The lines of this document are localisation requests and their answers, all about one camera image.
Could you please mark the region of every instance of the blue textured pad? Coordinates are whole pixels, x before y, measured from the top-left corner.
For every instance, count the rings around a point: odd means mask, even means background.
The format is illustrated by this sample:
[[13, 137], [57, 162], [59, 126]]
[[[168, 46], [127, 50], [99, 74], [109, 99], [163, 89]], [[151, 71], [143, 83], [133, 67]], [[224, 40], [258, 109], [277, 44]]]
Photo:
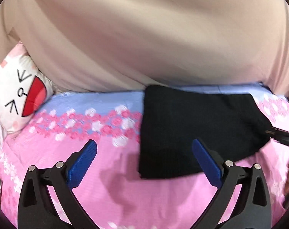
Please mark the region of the blue textured pad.
[[192, 152], [210, 184], [214, 187], [221, 188], [222, 170], [198, 139], [192, 142]]
[[80, 185], [96, 155], [97, 143], [91, 140], [87, 143], [86, 148], [82, 150], [81, 155], [75, 161], [73, 166], [68, 170], [67, 185], [70, 189], [76, 188]]

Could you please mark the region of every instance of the bed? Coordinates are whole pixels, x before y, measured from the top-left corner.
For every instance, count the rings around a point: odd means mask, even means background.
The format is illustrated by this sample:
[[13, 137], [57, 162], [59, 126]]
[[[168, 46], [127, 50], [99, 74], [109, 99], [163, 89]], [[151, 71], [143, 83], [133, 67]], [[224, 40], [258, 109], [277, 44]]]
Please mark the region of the bed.
[[[289, 103], [261, 84], [181, 89], [250, 93], [274, 126], [289, 131]], [[216, 189], [204, 174], [172, 180], [140, 179], [137, 164], [142, 99], [142, 91], [53, 96], [19, 136], [6, 138], [0, 152], [1, 209], [6, 217], [17, 225], [19, 195], [30, 165], [48, 168], [93, 139], [98, 144], [98, 154], [74, 194], [100, 228], [190, 228]], [[288, 161], [289, 147], [271, 141], [255, 156], [238, 163], [249, 167], [257, 162], [262, 166], [272, 202], [273, 224], [285, 212], [282, 202]], [[61, 219], [67, 221], [54, 191], [50, 192]], [[236, 189], [222, 221], [229, 218], [238, 194]]]

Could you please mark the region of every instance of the beige fabric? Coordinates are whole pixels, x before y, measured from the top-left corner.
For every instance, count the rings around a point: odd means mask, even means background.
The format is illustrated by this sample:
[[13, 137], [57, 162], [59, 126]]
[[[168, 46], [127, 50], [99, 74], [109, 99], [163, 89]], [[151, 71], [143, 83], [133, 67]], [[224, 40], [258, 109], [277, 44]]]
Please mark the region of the beige fabric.
[[61, 89], [263, 81], [289, 95], [284, 0], [5, 0], [0, 61], [19, 39]]

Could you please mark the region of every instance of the metal pin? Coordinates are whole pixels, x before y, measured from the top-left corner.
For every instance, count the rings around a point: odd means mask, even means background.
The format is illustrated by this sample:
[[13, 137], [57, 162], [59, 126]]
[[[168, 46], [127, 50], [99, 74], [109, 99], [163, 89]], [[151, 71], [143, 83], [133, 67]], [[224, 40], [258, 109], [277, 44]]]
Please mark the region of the metal pin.
[[55, 167], [57, 167], [57, 168], [62, 168], [64, 166], [64, 163], [63, 162], [57, 162], [56, 164], [55, 164]]
[[35, 166], [34, 165], [31, 165], [30, 167], [29, 167], [29, 171], [34, 171], [35, 170]]
[[255, 169], [260, 170], [261, 169], [261, 165], [260, 164], [254, 164]]
[[234, 166], [234, 163], [233, 163], [232, 161], [230, 161], [230, 160], [227, 160], [227, 161], [225, 162], [225, 164], [226, 164], [228, 167]]

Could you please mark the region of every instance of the black fabric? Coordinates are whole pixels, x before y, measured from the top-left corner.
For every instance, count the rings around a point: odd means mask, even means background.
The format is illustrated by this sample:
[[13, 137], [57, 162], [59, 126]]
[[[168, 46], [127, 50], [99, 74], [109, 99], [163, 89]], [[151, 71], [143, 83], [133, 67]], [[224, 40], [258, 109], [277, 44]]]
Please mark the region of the black fabric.
[[201, 172], [192, 154], [200, 138], [224, 159], [255, 154], [272, 127], [251, 95], [208, 95], [163, 86], [146, 88], [140, 129], [139, 173], [166, 179]]

